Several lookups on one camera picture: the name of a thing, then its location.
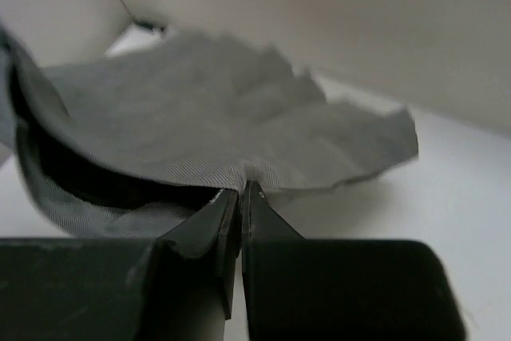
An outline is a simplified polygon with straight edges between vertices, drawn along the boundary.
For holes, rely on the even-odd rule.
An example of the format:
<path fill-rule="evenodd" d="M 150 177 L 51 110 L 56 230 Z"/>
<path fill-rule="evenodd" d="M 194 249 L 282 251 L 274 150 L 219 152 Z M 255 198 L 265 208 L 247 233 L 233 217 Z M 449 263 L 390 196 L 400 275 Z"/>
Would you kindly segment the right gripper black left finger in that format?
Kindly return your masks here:
<path fill-rule="evenodd" d="M 157 240 L 1 242 L 4 340 L 221 340 L 239 251 L 222 190 Z"/>

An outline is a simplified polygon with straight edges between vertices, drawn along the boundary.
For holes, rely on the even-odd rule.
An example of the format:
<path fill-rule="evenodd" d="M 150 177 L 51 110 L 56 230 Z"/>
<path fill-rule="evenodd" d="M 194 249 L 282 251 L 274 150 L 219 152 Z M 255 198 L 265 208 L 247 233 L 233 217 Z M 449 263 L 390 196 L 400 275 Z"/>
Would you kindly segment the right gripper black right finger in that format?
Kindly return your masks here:
<path fill-rule="evenodd" d="M 465 338 L 446 271 L 426 244 L 307 239 L 255 182 L 240 214 L 250 339 Z"/>

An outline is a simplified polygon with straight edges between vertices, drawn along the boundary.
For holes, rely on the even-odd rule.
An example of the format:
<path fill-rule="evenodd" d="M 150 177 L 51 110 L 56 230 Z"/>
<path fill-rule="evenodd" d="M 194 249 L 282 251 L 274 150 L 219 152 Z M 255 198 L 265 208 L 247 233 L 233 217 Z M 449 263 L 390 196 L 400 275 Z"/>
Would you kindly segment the grey pleated skirt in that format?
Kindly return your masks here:
<path fill-rule="evenodd" d="M 1 140 L 36 209 L 90 238 L 156 238 L 220 189 L 314 192 L 418 155 L 408 110 L 329 102 L 277 50 L 197 32 L 42 68 L 2 30 Z"/>

